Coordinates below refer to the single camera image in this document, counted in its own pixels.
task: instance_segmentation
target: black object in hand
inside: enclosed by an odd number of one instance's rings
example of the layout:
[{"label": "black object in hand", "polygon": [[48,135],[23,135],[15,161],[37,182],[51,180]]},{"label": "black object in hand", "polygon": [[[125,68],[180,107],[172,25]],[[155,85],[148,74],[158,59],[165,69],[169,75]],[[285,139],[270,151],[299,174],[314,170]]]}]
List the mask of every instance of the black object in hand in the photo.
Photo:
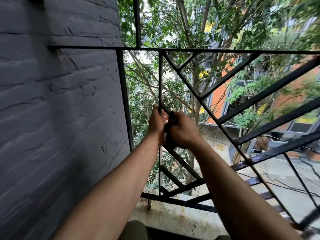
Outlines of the black object in hand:
[{"label": "black object in hand", "polygon": [[186,149],[183,145],[179,145],[171,136],[170,127],[173,125],[178,125],[178,118],[174,115],[173,111],[169,113],[168,123],[164,127],[164,132],[167,133],[165,137],[165,144],[169,149],[174,150],[176,147],[180,147],[182,149]]}]

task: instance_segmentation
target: black metal grille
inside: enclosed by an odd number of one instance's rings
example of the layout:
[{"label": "black metal grille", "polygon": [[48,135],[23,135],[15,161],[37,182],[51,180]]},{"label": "black metal grille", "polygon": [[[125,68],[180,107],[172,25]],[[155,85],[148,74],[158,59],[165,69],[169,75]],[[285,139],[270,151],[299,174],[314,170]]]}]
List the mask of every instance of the black metal grille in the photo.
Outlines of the black metal grille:
[{"label": "black metal grille", "polygon": [[[297,170],[294,168],[294,165],[290,161],[289,157],[287,156],[286,152],[291,151],[293,149],[296,149],[298,147],[301,147],[303,145],[309,144],[310,142],[316,141],[320,138],[320,129],[317,129],[315,132],[307,134],[305,136],[300,137],[299,139],[293,140],[291,142],[288,142],[284,145],[278,146],[276,148],[273,148],[265,153],[262,153],[261,155],[254,156],[252,158],[247,158],[247,156],[243,153],[241,149],[238,148],[239,145],[248,142],[274,128],[277,128],[280,125],[283,125],[289,121],[294,120],[295,118],[298,118],[306,113],[309,113],[310,111],[320,107],[320,98],[316,98],[307,104],[303,105],[300,108],[295,109],[294,111],[283,115],[274,121],[271,121],[267,123],[266,125],[261,126],[257,130],[251,131],[246,136],[243,136],[241,138],[233,140],[230,138],[228,133],[226,132],[225,128],[223,127],[223,123],[231,119],[232,117],[236,116],[237,114],[243,112],[245,109],[249,108],[250,106],[256,104],[258,101],[266,98],[273,92],[279,90],[283,86],[289,84],[293,80],[297,79],[298,77],[302,76],[306,72],[310,71],[311,69],[315,68],[316,66],[320,65],[320,51],[279,51],[279,50],[223,50],[223,49],[177,49],[177,48],[142,48],[141,47],[141,31],[140,31],[140,20],[139,20],[139,0],[134,0],[134,14],[135,14],[135,24],[136,24],[136,43],[137,47],[106,47],[106,46],[66,46],[66,45],[48,45],[48,48],[51,50],[55,49],[101,49],[101,50],[115,50],[117,55],[117,61],[118,61],[118,68],[119,68],[119,76],[120,76],[120,82],[122,87],[122,96],[123,96],[123,104],[125,108],[125,117],[127,122],[127,130],[128,130],[128,137],[129,137],[129,144],[130,149],[132,150],[134,147],[133,143],[133,132],[132,132],[132,126],[131,126],[131,120],[130,120],[130,110],[129,110],[129,101],[128,101],[128,94],[127,94],[127,88],[126,88],[126,75],[124,70],[124,60],[123,60],[123,51],[124,50],[134,50],[134,51],[156,51],[159,55],[159,111],[161,109],[164,109],[165,112],[169,113],[168,108],[162,101],[162,68],[163,68],[163,59],[165,59],[168,64],[172,67],[172,69],[177,73],[177,75],[182,79],[182,81],[186,84],[188,89],[191,91],[191,93],[194,95],[194,97],[199,101],[199,103],[202,105],[202,107],[206,110],[208,115],[212,118],[212,120],[218,125],[219,129],[225,134],[225,136],[230,140],[231,144],[235,147],[235,149],[238,151],[238,153],[243,157],[244,161],[241,161],[235,165],[232,165],[232,169],[235,171],[238,171],[240,169],[250,167],[253,172],[257,175],[256,177],[250,178],[246,180],[246,182],[250,186],[254,186],[257,184],[263,184],[268,191],[265,193],[262,193],[261,196],[264,199],[271,199],[274,198],[278,205],[275,206],[275,208],[279,212],[286,212],[286,214],[290,217],[290,220],[298,226],[301,230],[305,229],[307,226],[309,226],[312,222],[314,222],[316,219],[320,216],[320,208],[317,205],[317,203],[314,201],[312,194],[307,189],[306,185],[302,181],[300,175],[298,174]],[[167,52],[191,52],[192,55],[180,66],[176,66],[172,60],[170,60]],[[239,53],[239,54],[248,54],[246,58],[243,59],[243,61],[238,64],[236,67],[234,67],[231,71],[229,71],[225,76],[217,79],[217,81],[211,85],[210,88],[208,88],[206,91],[203,91],[201,94],[197,94],[196,91],[193,89],[192,85],[188,82],[188,80],[184,77],[184,75],[181,73],[181,70],[199,53],[202,52],[210,52],[210,53],[216,53],[216,52],[223,52],[223,53]],[[211,111],[211,109],[206,105],[205,100],[206,98],[214,91],[216,90],[220,85],[224,84],[226,81],[228,81],[231,77],[233,77],[235,74],[237,74],[239,71],[243,70],[246,65],[254,61],[258,56],[260,56],[262,53],[264,54],[304,54],[304,55],[313,55],[313,59],[306,62],[304,65],[296,69],[295,71],[289,73],[285,77],[283,77],[278,82],[274,83],[270,87],[266,88],[264,91],[260,92],[254,97],[251,97],[249,100],[247,100],[244,104],[238,106],[236,109],[232,110],[231,112],[225,114],[221,118],[216,118]],[[191,207],[199,210],[205,210],[209,212],[216,213],[216,209],[214,206],[208,206],[204,204],[200,204],[200,202],[206,201],[210,199],[210,194],[205,194],[187,201],[179,200],[171,198],[177,194],[180,194],[182,192],[185,192],[187,190],[191,190],[197,186],[205,184],[204,178],[202,178],[200,175],[198,175],[197,172],[193,168],[191,168],[186,161],[184,161],[178,153],[176,153],[173,150],[170,150],[169,148],[166,148],[169,153],[172,154],[172,156],[196,179],[195,181],[183,185],[172,173],[170,173],[169,170],[166,169],[165,166],[161,165],[161,150],[159,150],[159,170],[166,175],[169,179],[171,179],[177,186],[177,189],[174,189],[172,191],[166,190],[163,186],[161,186],[160,183],[160,172],[159,172],[159,195],[154,195],[150,193],[142,193],[141,197],[147,198],[150,200],[156,200],[171,204],[176,204],[179,206],[186,206]],[[293,169],[295,175],[298,177],[299,181],[302,183],[303,188],[308,193],[309,197],[311,198],[312,202],[314,203],[315,209],[310,212],[300,223],[296,223],[294,221],[294,218],[288,212],[288,210],[285,208],[285,206],[282,204],[282,202],[278,199],[278,197],[274,194],[274,192],[271,190],[270,186],[263,180],[259,172],[255,169],[254,165],[262,162],[264,160],[270,159],[272,157],[275,157],[277,155],[284,155],[286,160],[288,161],[289,165]]]}]

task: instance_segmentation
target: gray wall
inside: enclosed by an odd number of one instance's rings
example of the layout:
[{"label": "gray wall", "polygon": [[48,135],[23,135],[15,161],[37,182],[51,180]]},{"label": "gray wall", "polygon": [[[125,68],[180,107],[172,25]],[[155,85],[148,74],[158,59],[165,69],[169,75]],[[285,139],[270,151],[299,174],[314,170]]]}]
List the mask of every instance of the gray wall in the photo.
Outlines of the gray wall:
[{"label": "gray wall", "polygon": [[0,239],[48,239],[129,153],[116,0],[0,0]]}]

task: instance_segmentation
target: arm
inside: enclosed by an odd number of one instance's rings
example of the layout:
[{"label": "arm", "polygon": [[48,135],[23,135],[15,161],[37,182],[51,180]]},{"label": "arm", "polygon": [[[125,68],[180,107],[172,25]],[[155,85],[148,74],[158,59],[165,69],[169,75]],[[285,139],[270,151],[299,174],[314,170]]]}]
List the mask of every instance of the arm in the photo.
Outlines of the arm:
[{"label": "arm", "polygon": [[146,137],[72,210],[54,240],[118,239],[157,158],[165,116],[153,109]]},{"label": "arm", "polygon": [[280,214],[246,184],[201,137],[183,112],[171,135],[197,158],[214,206],[232,239],[301,240]]}]

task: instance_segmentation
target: person's left arm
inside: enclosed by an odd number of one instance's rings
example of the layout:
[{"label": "person's left arm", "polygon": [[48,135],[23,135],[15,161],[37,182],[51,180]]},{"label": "person's left arm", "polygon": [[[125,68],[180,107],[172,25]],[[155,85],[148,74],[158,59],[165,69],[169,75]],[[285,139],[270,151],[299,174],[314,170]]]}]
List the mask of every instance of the person's left arm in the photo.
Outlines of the person's left arm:
[{"label": "person's left arm", "polygon": [[166,119],[153,109],[146,137],[72,210],[54,240],[118,239],[157,158]]}]

